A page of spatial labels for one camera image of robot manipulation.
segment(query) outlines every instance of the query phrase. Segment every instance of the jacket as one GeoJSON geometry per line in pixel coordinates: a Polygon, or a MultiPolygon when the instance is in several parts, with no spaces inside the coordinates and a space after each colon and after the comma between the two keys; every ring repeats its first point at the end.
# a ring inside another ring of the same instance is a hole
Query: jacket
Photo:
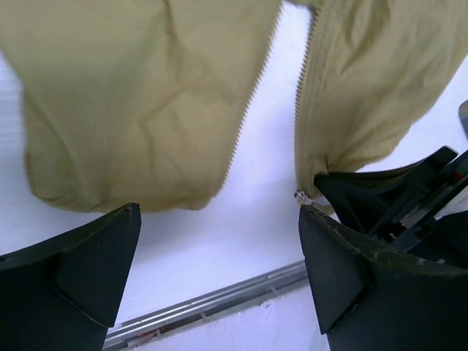
{"type": "MultiPolygon", "coordinates": [[[[296,0],[298,190],[386,157],[468,51],[468,1],[296,0]]],[[[32,192],[72,211],[198,210],[222,188],[280,0],[0,0],[32,192]]]]}

